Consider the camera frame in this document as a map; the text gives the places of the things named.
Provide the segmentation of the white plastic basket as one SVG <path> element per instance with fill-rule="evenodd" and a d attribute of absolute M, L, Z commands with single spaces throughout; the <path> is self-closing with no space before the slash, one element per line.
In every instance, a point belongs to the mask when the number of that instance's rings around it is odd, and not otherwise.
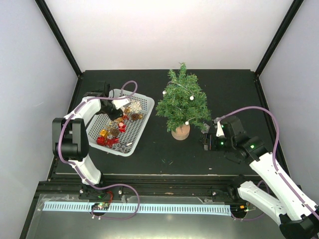
<path fill-rule="evenodd" d="M 117 138 L 119 139 L 119 143 L 114 144 L 112 148 L 108 146 L 101 146 L 96 143 L 97 137 L 99 137 L 99 133 L 102 129 L 111 129 L 117 128 L 117 123 L 111 122 L 107 115 L 96 115 L 97 108 L 99 106 L 99 100 L 91 100 L 87 102 L 79 111 L 79 113 L 85 113 L 83 115 L 83 119 L 85 120 L 86 132 L 88 136 L 88 141 L 91 147 L 99 149 L 101 151 L 111 153 L 114 155 L 119 155 L 123 157 L 130 156 L 133 154 L 137 144 L 139 142 L 140 137 L 146 127 L 148 119 L 151 115 L 155 102 L 152 98 L 147 97 L 145 95 L 141 95 L 135 93 L 131 96 L 130 101 L 140 101 L 142 105 L 142 110 L 140 114 L 143 115 L 142 119 L 138 119 L 133 121 L 132 119 L 125 120 L 124 124 L 126 125 L 126 132 L 121 132 Z M 120 143 L 124 142 L 132 142 L 133 144 L 126 148 L 125 153 L 115 151 L 114 148 L 120 145 Z"/>

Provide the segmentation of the small green christmas tree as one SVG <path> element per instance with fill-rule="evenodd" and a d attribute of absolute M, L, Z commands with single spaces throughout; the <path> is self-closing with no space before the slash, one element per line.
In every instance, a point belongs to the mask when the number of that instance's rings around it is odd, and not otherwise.
<path fill-rule="evenodd" d="M 167 131 L 174 139 L 182 141 L 188 138 L 191 125 L 205 129 L 205 122 L 211 121 L 211 111 L 198 77 L 187 72 L 184 62 L 180 63 L 178 71 L 170 69 L 168 77 L 156 115 L 166 118 Z"/>

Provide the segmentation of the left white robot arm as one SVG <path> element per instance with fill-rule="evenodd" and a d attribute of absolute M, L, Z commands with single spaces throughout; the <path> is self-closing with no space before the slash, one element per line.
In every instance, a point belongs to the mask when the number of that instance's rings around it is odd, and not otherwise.
<path fill-rule="evenodd" d="M 80 176 L 89 192 L 96 199 L 103 198 L 107 186 L 102 172 L 96 168 L 89 155 L 89 140 L 86 126 L 95 115 L 107 115 L 111 120 L 123 116 L 108 99 L 110 85 L 105 83 L 101 91 L 88 92 L 81 103 L 63 118 L 55 118 L 52 122 L 52 151 L 64 164 L 70 165 Z"/>

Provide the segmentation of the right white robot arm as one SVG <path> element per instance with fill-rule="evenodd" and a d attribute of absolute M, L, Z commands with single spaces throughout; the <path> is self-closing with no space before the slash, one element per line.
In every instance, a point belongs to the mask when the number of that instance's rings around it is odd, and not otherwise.
<path fill-rule="evenodd" d="M 238 175 L 227 187 L 233 201 L 243 199 L 275 221 L 287 239 L 312 239 L 319 234 L 319 206 L 294 183 L 273 159 L 272 153 L 257 136 L 250 137 L 236 116 L 215 119 L 214 133 L 205 133 L 204 150 L 233 153 L 236 162 L 253 169 L 273 192 L 257 187 L 244 175 Z"/>

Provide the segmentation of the gold bell ornament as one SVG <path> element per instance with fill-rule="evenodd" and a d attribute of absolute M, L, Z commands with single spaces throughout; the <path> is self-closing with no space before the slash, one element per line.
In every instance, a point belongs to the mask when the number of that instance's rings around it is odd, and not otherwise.
<path fill-rule="evenodd" d="M 128 114 L 131 112 L 131 108 L 130 107 L 126 107 L 125 110 L 124 110 L 124 113 L 125 114 Z"/>

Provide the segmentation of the red santa figure ornament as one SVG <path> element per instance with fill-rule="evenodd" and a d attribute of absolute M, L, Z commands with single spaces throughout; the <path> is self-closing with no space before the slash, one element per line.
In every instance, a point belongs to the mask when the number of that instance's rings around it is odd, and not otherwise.
<path fill-rule="evenodd" d="M 126 132 L 126 125 L 123 122 L 118 123 L 118 129 L 120 132 Z"/>

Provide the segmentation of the brown pine cone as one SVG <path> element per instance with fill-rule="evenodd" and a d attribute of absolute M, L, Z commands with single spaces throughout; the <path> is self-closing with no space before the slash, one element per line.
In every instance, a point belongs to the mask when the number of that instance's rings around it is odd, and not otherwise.
<path fill-rule="evenodd" d="M 109 132 L 110 132 L 110 135 L 113 137 L 117 137 L 120 134 L 120 131 L 118 128 L 111 128 Z"/>
<path fill-rule="evenodd" d="M 133 121 L 141 120 L 142 118 L 143 118 L 143 115 L 140 114 L 140 113 L 134 113 L 134 114 L 131 115 L 131 119 L 132 119 Z"/>

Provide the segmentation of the gold gift box ornament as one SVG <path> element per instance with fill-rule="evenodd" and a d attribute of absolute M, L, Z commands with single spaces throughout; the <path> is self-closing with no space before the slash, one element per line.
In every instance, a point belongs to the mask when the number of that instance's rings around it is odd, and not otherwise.
<path fill-rule="evenodd" d="M 109 132 L 106 129 L 102 129 L 99 133 L 99 135 L 101 137 L 107 138 L 108 137 Z"/>

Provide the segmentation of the white wooden snowflake ornament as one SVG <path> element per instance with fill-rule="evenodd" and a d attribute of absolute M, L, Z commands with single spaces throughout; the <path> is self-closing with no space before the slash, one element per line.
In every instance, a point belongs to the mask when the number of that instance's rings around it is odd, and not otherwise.
<path fill-rule="evenodd" d="M 129 105 L 131 112 L 138 114 L 142 110 L 142 105 L 140 101 L 132 101 Z"/>

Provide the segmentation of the red gift box ornament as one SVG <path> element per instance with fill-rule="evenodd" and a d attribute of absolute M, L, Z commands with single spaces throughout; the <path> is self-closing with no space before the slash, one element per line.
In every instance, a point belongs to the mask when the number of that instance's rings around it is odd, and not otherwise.
<path fill-rule="evenodd" d="M 101 146 L 105 146 L 107 143 L 107 139 L 103 136 L 97 137 L 96 143 Z"/>

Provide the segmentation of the red bow ornament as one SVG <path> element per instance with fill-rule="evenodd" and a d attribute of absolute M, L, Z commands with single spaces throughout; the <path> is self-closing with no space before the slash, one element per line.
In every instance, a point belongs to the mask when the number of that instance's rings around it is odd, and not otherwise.
<path fill-rule="evenodd" d="M 105 141 L 105 145 L 108 146 L 109 148 L 112 148 L 114 144 L 119 143 L 119 139 L 116 137 L 113 138 L 107 138 Z"/>

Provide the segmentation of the silver star ornament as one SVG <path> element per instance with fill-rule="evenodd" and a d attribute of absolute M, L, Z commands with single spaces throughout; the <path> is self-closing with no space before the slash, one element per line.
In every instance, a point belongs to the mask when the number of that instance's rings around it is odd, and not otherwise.
<path fill-rule="evenodd" d="M 118 151 L 118 152 L 122 152 L 122 153 L 125 153 L 126 151 L 126 148 L 128 148 L 130 145 L 132 145 L 133 143 L 132 142 L 124 142 L 124 143 L 120 143 L 119 146 L 117 146 L 116 148 L 114 148 L 115 151 Z"/>

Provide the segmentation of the small circuit board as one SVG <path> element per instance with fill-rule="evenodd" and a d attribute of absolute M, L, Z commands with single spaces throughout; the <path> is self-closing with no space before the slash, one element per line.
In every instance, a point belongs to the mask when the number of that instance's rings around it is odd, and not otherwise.
<path fill-rule="evenodd" d="M 91 206 L 91 210 L 108 210 L 110 203 L 95 203 Z"/>

